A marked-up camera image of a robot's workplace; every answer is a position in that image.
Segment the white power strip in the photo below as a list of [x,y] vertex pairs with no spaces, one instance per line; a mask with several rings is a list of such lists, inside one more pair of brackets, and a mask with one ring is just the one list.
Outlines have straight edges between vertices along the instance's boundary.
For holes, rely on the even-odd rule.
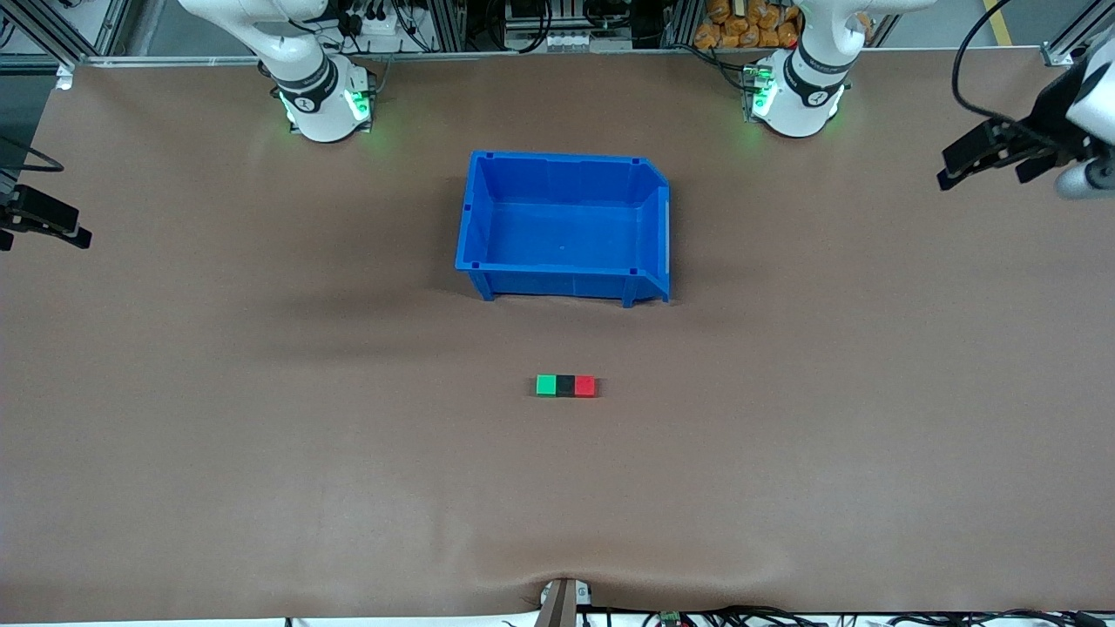
[[338,10],[345,10],[339,25],[345,25],[352,36],[387,37],[401,32],[401,18],[394,0],[338,0]]

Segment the orange snack bags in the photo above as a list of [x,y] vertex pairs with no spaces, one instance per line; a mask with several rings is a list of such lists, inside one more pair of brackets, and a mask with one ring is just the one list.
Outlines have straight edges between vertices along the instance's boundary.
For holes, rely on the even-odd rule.
[[794,0],[702,0],[702,8],[697,49],[792,49],[804,29]]

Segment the diagonal aluminium strut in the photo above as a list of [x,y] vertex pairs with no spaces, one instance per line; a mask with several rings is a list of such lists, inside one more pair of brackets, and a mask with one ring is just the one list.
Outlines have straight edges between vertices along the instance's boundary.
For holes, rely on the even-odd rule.
[[1043,42],[1040,51],[1043,51],[1044,64],[1047,67],[1072,66],[1077,58],[1090,49],[1093,44],[1097,44],[1113,25],[1115,25],[1115,13],[1099,23],[1072,25],[1051,41]]
[[0,11],[43,54],[61,64],[76,66],[96,52],[47,0],[0,0]]

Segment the grey control box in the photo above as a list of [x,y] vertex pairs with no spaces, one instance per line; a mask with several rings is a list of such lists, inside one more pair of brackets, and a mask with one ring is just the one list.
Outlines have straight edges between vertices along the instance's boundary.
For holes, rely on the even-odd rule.
[[629,51],[632,0],[493,0],[491,35],[516,52]]

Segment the aluminium table edge rail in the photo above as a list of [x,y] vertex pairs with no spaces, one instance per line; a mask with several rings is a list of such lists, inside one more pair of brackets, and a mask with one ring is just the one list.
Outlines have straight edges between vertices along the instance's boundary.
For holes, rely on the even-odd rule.
[[[972,56],[977,51],[1027,51],[1035,52],[1039,61],[1046,61],[1048,54],[1046,47],[1044,46],[972,46],[964,51],[964,56]],[[736,51],[729,51],[724,49],[723,51],[714,52],[719,60],[726,61],[730,59],[753,59],[763,58],[768,54],[772,54],[773,49],[736,49]],[[688,52],[682,49],[638,49],[637,51],[597,51],[597,52],[582,52],[582,54],[558,54],[558,58],[582,58],[582,57],[623,57],[623,56],[634,56],[637,58],[656,58],[665,57],[671,55],[682,55],[686,56]],[[450,52],[450,54],[429,54],[429,52],[394,52],[394,54],[366,54],[366,55],[353,55],[352,59],[358,61],[395,61],[395,62],[409,62],[409,61],[474,61],[474,60],[485,60],[489,58],[510,58],[510,59],[535,59],[535,58],[547,58],[547,54],[544,52],[532,52],[532,54],[517,54],[512,51],[495,51],[495,52]],[[172,67],[239,67],[239,66],[255,66],[259,59],[255,55],[237,55],[237,56],[100,56],[100,57],[87,57],[76,62],[77,67],[98,67],[98,68],[172,68]]]

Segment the blue plastic bin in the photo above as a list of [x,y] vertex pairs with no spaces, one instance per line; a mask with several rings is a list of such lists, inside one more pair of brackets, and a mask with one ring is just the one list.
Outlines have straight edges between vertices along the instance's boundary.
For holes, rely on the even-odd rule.
[[487,301],[669,302],[672,187],[639,156],[476,151],[455,267]]

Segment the aluminium frame post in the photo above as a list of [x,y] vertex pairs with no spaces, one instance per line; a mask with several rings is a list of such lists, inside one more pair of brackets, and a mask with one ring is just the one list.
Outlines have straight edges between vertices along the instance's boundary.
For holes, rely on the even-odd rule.
[[469,0],[425,0],[442,54],[466,51]]
[[659,37],[661,49],[678,44],[694,46],[694,33],[705,19],[706,0],[662,0],[665,25]]

